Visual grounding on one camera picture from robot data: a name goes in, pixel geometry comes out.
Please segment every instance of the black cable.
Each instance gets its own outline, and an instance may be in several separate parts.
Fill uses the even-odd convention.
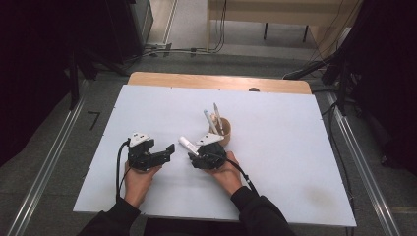
[[[249,176],[245,174],[243,169],[236,164],[233,160],[229,158],[225,158],[226,161],[228,161],[230,164],[232,164],[237,170],[239,170],[240,173],[242,173],[243,178],[245,178],[246,182],[248,183],[249,187],[251,188],[252,192],[254,192],[257,196],[259,196],[257,189],[255,188],[255,185],[252,183],[252,181],[249,179]]]
[[[120,155],[122,154],[122,150],[124,146],[128,146],[130,139],[124,142],[122,146],[119,148],[119,152],[117,153],[117,166],[116,166],[116,201],[120,198],[120,187],[119,187],[119,173],[120,173]]]
[[[140,55],[140,56],[137,56],[137,57],[135,57],[134,59],[133,59],[133,62],[131,62],[131,64],[130,65],[128,65],[128,66],[126,66],[126,67],[124,67],[124,68],[122,68],[123,70],[128,70],[128,69],[130,69],[131,67],[133,67],[133,65],[135,65],[135,63],[139,60],[139,59],[141,59],[141,57],[142,57],[142,55]]]
[[[246,182],[248,183],[249,187],[251,188],[252,192],[254,192],[257,196],[259,196],[257,189],[255,188],[255,185],[252,183],[252,181],[249,179],[249,175],[245,174],[245,172],[243,171],[243,169],[236,164],[236,162],[234,162],[233,160],[227,158],[227,157],[223,157],[221,155],[217,155],[217,154],[213,154],[213,153],[207,153],[208,155],[212,155],[215,156],[217,158],[221,158],[224,159],[225,161],[229,162],[230,164],[232,164],[237,170],[239,170],[240,173],[242,173],[243,178],[245,178]]]
[[[349,16],[347,17],[347,19],[346,19],[346,22],[344,22],[344,24],[343,24],[343,28],[345,28],[346,27],[346,25],[347,25],[347,23],[349,22],[349,20],[350,20],[350,17],[352,16],[352,14],[353,14],[353,12],[355,11],[355,9],[356,9],[356,7],[358,6],[358,3],[359,3],[359,1],[357,1],[356,2],[356,4],[355,4],[355,6],[353,6],[353,8],[352,8],[352,11],[350,11],[350,14],[349,14]],[[327,50],[329,50],[335,43],[337,43],[342,37],[343,37],[343,35],[345,34],[345,32],[341,35],[341,37],[340,38],[337,38],[330,46],[328,46],[325,50],[323,50],[323,51],[327,51]],[[316,58],[318,58],[320,56],[320,53],[319,53],[319,55],[317,55],[313,60],[316,60]]]
[[[129,167],[129,169],[126,171],[126,173],[123,175],[122,181],[120,182],[119,189],[122,189],[123,181],[125,180],[126,175],[132,168]]]
[[[214,51],[213,53],[219,52],[223,48],[223,45],[224,45],[224,35],[225,35],[224,22],[226,20],[226,11],[227,11],[227,0],[224,0],[223,11],[221,13],[221,20],[220,20],[220,40],[218,41],[218,44],[215,47],[215,49],[209,49],[211,51]]]
[[[322,113],[322,116],[328,114],[335,106],[336,106],[336,103],[332,104],[328,110]]]
[[[325,34],[323,35],[323,38],[322,38],[322,40],[317,44],[317,46],[316,46],[316,50],[315,50],[315,52],[312,54],[312,56],[310,57],[310,59],[309,59],[309,62],[308,63],[306,63],[306,65],[307,64],[309,64],[311,61],[312,61],[312,58],[313,58],[313,56],[314,56],[314,54],[319,50],[319,47],[320,47],[320,45],[322,44],[322,42],[325,40],[325,36],[326,36],[326,34],[328,33],[328,31],[331,29],[331,26],[333,25],[333,23],[336,21],[336,19],[338,18],[338,16],[339,16],[339,14],[340,14],[340,8],[341,8],[341,6],[343,5],[343,1],[344,0],[341,0],[341,2],[340,2],[340,4],[339,4],[339,7],[338,7],[338,9],[337,9],[337,14],[336,14],[336,16],[334,17],[334,19],[333,19],[333,21],[330,23],[330,26],[328,27],[328,29],[325,31]]]

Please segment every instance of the pen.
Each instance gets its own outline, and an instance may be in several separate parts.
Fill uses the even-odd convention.
[[[215,112],[215,115],[217,116],[217,121],[218,121],[218,125],[220,126],[221,135],[224,135],[223,123],[221,122],[220,113],[218,112],[217,105],[215,103],[214,103],[214,112]]]
[[[209,113],[208,113],[208,111],[207,111],[207,110],[205,110],[205,115],[206,115],[206,118],[208,119],[208,123],[209,123],[209,125],[211,126],[211,129],[214,131],[214,133],[215,133],[215,134],[217,134],[217,135],[218,135],[218,131],[217,131],[217,129],[215,129],[214,123],[212,123],[212,120],[211,120],[211,118],[209,117]]]

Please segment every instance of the metal frame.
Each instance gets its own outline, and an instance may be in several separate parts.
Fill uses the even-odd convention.
[[[30,190],[27,192],[20,209],[13,221],[12,226],[7,233],[8,236],[12,235],[24,235],[25,230],[30,222],[31,216],[36,209],[37,204],[39,203],[40,197],[45,190],[46,184],[48,183],[49,177],[52,174],[53,169],[55,168],[56,163],[58,162],[59,156],[62,149],[64,148],[67,139],[73,130],[74,124],[77,121],[77,118],[80,114],[81,109],[83,108],[86,93],[89,89],[89,81],[83,80],[81,87],[81,98],[78,104],[71,110],[61,130],[58,133],[58,136],[53,143],[49,154],[46,156],[45,161],[42,164]]]
[[[327,96],[330,104],[336,102],[336,97],[334,94],[328,92]],[[401,235],[387,204],[387,201],[380,187],[378,186],[374,174],[368,165],[366,157],[363,154],[352,129],[350,128],[348,117],[342,116],[338,109],[335,109],[334,114],[384,232],[389,236]]]

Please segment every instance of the hand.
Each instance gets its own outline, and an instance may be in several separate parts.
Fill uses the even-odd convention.
[[[144,202],[145,195],[152,183],[153,175],[162,168],[162,165],[153,167],[148,171],[141,171],[135,168],[129,170],[129,161],[125,163],[125,187],[126,195],[125,201],[133,207],[139,208],[139,205]]]
[[[239,164],[232,151],[227,152],[227,158],[236,164]],[[238,189],[240,189],[240,187],[242,187],[239,170],[237,170],[228,161],[226,161],[218,169],[205,170],[205,172],[212,175],[229,196],[232,196]]]

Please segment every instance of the pen holder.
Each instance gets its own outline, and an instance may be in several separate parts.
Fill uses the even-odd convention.
[[[221,119],[221,123],[223,125],[224,134],[221,134],[220,125],[218,124],[218,122],[214,122],[214,125],[215,125],[215,129],[217,129],[218,133],[224,137],[224,139],[219,141],[218,143],[221,146],[226,147],[227,144],[229,144],[229,141],[230,141],[230,133],[232,131],[232,127],[230,126],[230,123],[226,118],[221,117],[220,119]],[[214,131],[212,130],[212,128],[209,128],[208,131],[210,133],[214,134]]]

